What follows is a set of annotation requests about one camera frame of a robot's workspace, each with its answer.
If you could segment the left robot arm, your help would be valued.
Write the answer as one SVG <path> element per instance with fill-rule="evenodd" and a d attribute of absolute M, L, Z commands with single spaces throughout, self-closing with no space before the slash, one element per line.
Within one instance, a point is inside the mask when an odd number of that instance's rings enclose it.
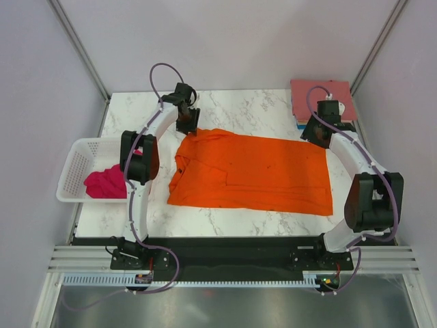
<path fill-rule="evenodd" d="M 134 244 L 126 253 L 126 261 L 142 269 L 150 261 L 147 249 L 162 249 L 147 245 L 147 208 L 152 182 L 160 169 L 158 142 L 164 132 L 175 124 L 176 131 L 196 135 L 200 109 L 194 107 L 197 92 L 190 85 L 179 82 L 175 90 L 158 98 L 158 103 L 143 126 L 124 131 L 120 139 L 119 166 L 127 191 L 128 221 L 124 238 Z"/>

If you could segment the orange t-shirt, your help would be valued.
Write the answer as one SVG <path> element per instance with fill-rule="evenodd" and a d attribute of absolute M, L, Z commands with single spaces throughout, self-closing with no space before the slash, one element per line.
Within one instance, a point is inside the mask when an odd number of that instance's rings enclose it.
<path fill-rule="evenodd" d="M 199 129 L 175 163 L 170 205 L 333 214 L 326 151 L 308 142 Z"/>

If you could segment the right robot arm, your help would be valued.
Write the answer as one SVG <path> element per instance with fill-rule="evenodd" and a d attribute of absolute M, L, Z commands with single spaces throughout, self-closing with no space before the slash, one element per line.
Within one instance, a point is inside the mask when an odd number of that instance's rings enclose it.
<path fill-rule="evenodd" d="M 341 122 L 344 105 L 337 100 L 318 101 L 301 138 L 329 149 L 341 161 L 352 179 L 343 208 L 343 219 L 323 235 L 324 245 L 313 251 L 314 264 L 328 269 L 337 252 L 359 241 L 388 242 L 396 234 L 401 212 L 404 179 L 389 172 L 371 157 L 351 124 Z"/>

